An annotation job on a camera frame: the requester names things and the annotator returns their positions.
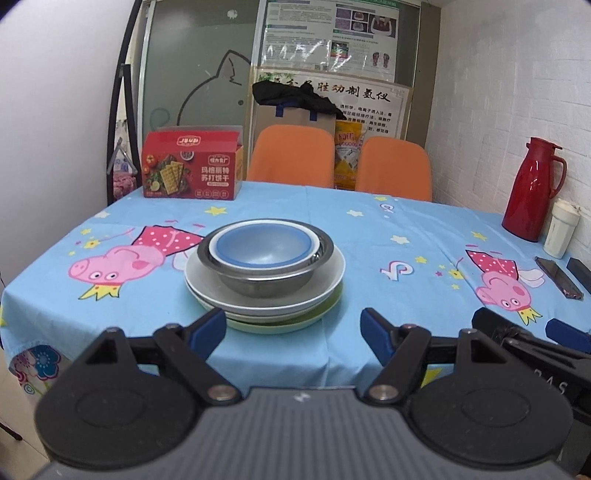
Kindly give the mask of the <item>right orange chair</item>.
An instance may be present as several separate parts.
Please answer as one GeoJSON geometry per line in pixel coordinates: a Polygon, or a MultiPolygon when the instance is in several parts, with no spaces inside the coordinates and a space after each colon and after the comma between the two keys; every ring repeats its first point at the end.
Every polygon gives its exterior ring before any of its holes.
{"type": "Polygon", "coordinates": [[[432,202],[429,156],[415,143],[372,137],[363,143],[355,190],[432,202]]]}

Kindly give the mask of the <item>glass door with cat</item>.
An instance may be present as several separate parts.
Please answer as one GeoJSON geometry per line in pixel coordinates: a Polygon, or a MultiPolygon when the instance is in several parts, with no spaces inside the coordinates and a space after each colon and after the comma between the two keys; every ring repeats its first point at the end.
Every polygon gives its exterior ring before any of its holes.
{"type": "Polygon", "coordinates": [[[157,1],[148,8],[139,138],[170,127],[243,126],[256,1],[157,1]]]}

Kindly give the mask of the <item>black object by phone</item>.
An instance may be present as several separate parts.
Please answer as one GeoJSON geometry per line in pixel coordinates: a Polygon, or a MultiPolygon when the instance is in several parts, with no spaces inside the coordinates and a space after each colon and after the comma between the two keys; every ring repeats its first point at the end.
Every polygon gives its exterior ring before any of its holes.
{"type": "Polygon", "coordinates": [[[573,274],[577,281],[591,293],[591,271],[587,266],[574,257],[571,257],[567,263],[567,269],[573,274]]]}

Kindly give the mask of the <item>red cracker box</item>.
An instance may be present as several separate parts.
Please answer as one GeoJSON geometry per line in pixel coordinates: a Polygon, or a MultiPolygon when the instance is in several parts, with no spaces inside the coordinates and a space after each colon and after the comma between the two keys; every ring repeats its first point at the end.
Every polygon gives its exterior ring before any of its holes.
{"type": "Polygon", "coordinates": [[[242,186],[240,126],[164,128],[142,147],[143,196],[233,200],[242,186]]]}

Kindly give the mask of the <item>black cloth on bag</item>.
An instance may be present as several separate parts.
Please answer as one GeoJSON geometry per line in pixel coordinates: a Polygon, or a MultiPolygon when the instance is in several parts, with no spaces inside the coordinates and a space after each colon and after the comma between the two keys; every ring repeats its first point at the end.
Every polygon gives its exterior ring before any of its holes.
{"type": "Polygon", "coordinates": [[[327,97],[315,93],[309,83],[291,86],[283,83],[263,80],[252,84],[252,96],[262,106],[283,106],[301,108],[318,114],[332,115],[338,120],[345,120],[337,105],[327,97]]]}

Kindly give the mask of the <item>black metal stand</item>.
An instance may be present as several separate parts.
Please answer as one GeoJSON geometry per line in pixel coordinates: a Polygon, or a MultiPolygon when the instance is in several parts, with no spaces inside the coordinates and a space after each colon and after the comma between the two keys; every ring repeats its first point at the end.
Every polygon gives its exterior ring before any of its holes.
{"type": "Polygon", "coordinates": [[[106,137],[106,198],[107,204],[111,205],[115,200],[115,160],[118,152],[122,158],[130,165],[131,172],[135,180],[139,180],[139,154],[137,150],[137,127],[135,120],[135,108],[133,101],[133,79],[132,66],[127,61],[129,48],[132,43],[132,36],[136,28],[136,23],[142,8],[143,2],[135,0],[132,2],[129,17],[126,21],[121,46],[117,56],[117,62],[114,73],[113,86],[110,97],[108,126],[106,137]],[[121,143],[124,140],[122,135],[118,134],[121,129],[120,124],[125,125],[124,132],[127,139],[132,142],[130,152],[121,151],[121,143]]]}

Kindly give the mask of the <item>brown paper bag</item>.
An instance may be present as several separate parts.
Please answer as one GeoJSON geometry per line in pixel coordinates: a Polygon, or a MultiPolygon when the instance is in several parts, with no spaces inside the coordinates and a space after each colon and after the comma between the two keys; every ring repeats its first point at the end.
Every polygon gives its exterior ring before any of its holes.
{"type": "Polygon", "coordinates": [[[296,107],[256,105],[254,108],[254,138],[257,139],[264,129],[272,125],[314,127],[327,131],[329,135],[335,135],[335,116],[296,107]]]}

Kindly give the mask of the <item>green plastic plate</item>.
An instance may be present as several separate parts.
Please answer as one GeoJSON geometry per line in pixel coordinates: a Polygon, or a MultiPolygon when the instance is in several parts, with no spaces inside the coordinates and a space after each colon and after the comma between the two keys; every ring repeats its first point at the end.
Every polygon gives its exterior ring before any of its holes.
{"type": "Polygon", "coordinates": [[[339,304],[339,301],[341,301],[343,289],[344,283],[341,282],[335,287],[334,292],[332,292],[331,296],[325,299],[325,301],[322,301],[322,303],[315,306],[311,311],[298,315],[290,320],[268,324],[255,324],[230,319],[229,316],[226,316],[226,323],[228,324],[228,327],[232,329],[257,335],[280,335],[300,331],[317,323],[325,317],[325,315],[331,312],[332,309],[339,304]]]}

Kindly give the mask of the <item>orange chair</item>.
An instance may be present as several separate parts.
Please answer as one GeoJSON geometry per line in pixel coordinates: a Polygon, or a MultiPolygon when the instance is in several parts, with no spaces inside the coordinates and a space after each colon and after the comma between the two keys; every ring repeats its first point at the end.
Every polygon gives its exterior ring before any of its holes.
{"type": "Polygon", "coordinates": [[[315,127],[272,125],[256,139],[246,179],[334,188],[334,137],[315,127]]]}
{"type": "Polygon", "coordinates": [[[363,143],[355,190],[432,202],[429,156],[415,143],[372,137],[363,143]]]}

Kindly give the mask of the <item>black smartphone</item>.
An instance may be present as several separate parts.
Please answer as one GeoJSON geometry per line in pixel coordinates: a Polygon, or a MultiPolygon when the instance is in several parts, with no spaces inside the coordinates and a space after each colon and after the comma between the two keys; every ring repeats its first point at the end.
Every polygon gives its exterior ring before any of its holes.
{"type": "Polygon", "coordinates": [[[536,256],[535,262],[565,298],[571,300],[582,300],[584,298],[583,292],[555,261],[536,256]]]}

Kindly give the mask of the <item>stainless steel bowl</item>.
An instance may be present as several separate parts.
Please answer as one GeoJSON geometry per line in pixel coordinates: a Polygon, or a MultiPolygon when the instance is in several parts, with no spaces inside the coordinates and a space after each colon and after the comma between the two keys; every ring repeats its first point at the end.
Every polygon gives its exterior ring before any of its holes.
{"type": "Polygon", "coordinates": [[[224,225],[197,247],[197,257],[232,291],[270,298],[297,291],[332,258],[324,230],[287,219],[259,218],[224,225]]]}

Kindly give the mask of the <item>red thermos jug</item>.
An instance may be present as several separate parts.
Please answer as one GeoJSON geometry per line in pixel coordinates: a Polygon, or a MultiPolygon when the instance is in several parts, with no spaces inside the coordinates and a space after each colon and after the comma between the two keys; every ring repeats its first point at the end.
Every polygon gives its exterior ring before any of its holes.
{"type": "Polygon", "coordinates": [[[567,162],[556,154],[562,147],[532,137],[509,196],[502,227],[529,242],[541,236],[550,202],[561,191],[567,176],[567,162]]]}

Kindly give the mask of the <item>floral white plate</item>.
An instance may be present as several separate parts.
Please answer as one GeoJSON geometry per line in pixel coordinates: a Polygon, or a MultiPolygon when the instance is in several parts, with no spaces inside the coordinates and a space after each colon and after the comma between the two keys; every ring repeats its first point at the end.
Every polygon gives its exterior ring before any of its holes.
{"type": "Polygon", "coordinates": [[[274,316],[310,310],[325,301],[342,281],[346,260],[339,248],[332,258],[311,275],[310,281],[293,293],[274,298],[252,298],[232,291],[209,271],[196,254],[192,254],[184,268],[187,288],[208,305],[240,315],[274,316]]]}

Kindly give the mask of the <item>yellow snack bag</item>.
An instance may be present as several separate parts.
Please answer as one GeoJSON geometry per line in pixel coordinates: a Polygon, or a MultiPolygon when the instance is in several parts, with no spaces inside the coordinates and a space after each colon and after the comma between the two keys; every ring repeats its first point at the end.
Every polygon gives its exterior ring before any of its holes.
{"type": "Polygon", "coordinates": [[[335,121],[335,188],[354,190],[363,145],[363,125],[335,121]]]}

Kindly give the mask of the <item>white poster with characters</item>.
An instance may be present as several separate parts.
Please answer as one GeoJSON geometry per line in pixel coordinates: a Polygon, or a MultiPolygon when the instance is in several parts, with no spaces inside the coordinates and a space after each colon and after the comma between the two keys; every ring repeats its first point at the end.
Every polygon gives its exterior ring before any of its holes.
{"type": "Polygon", "coordinates": [[[351,75],[274,68],[256,69],[256,80],[294,87],[308,84],[338,106],[349,121],[362,124],[367,138],[406,138],[411,87],[351,75]]]}

